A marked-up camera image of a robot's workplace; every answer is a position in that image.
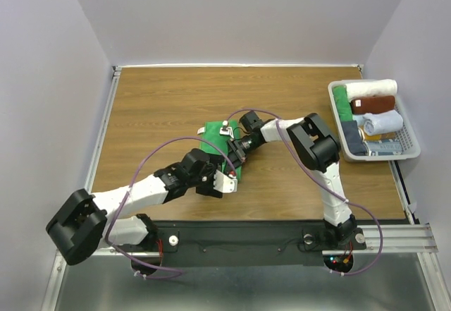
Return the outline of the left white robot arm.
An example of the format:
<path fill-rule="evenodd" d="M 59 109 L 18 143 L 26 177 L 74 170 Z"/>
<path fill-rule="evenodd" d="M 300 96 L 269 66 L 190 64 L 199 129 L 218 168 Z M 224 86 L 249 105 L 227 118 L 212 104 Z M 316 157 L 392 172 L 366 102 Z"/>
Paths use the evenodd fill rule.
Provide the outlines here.
<path fill-rule="evenodd" d="M 156 229 L 136 213 L 162 205 L 198 188 L 203 195 L 234 193 L 237 179 L 225 174 L 218 156 L 194 148 L 181 161 L 159 169 L 132 185 L 100 193 L 74 191 L 47 224 L 46 232 L 69 265 L 85 261 L 109 243 L 150 250 Z"/>

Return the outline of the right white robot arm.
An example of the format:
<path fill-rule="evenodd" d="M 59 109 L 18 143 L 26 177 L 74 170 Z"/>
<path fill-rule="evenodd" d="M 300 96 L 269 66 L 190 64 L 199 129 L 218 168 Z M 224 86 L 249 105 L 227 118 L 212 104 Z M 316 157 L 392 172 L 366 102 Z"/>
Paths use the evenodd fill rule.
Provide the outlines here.
<path fill-rule="evenodd" d="M 340 178 L 340 143 L 322 118 L 309 114 L 293 120 L 277 117 L 263 121 L 255 111 L 248 111 L 239 123 L 245 135 L 231 135 L 227 141 L 228 158 L 233 165 L 242 166 L 248 155 L 264 144 L 283 142 L 305 174 L 320 187 L 323 240 L 333 248 L 345 244 L 357 229 L 357 222 Z"/>

